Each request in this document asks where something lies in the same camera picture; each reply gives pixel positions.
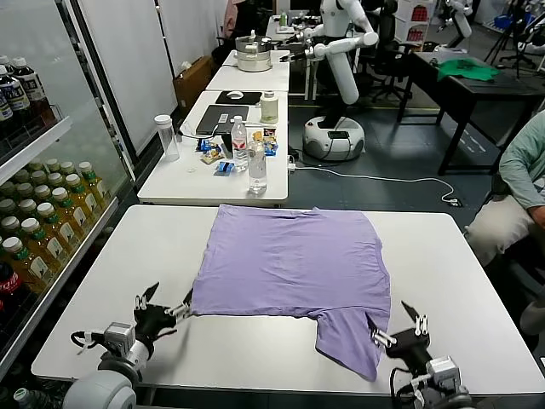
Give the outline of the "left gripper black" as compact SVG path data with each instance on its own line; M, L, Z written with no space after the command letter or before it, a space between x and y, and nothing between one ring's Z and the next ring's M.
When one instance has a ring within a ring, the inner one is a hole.
M162 330L174 330L176 321L187 319L192 315L193 289L186 294L180 305L167 308L149 304L158 286L159 282L135 297L135 336L140 342L156 341Z

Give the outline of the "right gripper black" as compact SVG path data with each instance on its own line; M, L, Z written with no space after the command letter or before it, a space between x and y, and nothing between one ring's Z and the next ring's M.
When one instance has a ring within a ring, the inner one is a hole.
M415 328L390 336L382 331L368 314L365 314L370 338L376 345L387 347L388 358L400 359L406 365L425 365L431 360L431 355L427 351L430 345L427 316L419 314L415 308L404 301L401 304L415 324Z

